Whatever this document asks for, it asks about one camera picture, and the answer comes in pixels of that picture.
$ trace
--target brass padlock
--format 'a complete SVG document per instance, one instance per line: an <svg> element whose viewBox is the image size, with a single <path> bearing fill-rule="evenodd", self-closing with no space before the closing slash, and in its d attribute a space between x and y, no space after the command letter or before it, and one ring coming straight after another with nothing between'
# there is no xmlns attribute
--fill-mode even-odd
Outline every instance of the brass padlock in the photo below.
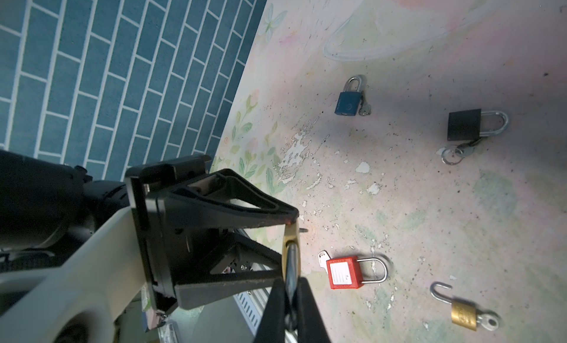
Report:
<svg viewBox="0 0 567 343"><path fill-rule="evenodd" d="M429 287L429 291L431 291L431 295L437 300L451 305L451 321L454 324L473 331L476 331L478 323L480 323L480 325L485 327L488 331L495 331L500 326L498 322L499 318L496 315L488 312L477 312L476 307L473 304L441 295L435 290L436 286L440 286L445 289L452 289L453 287L441 282L434 282Z"/></svg>

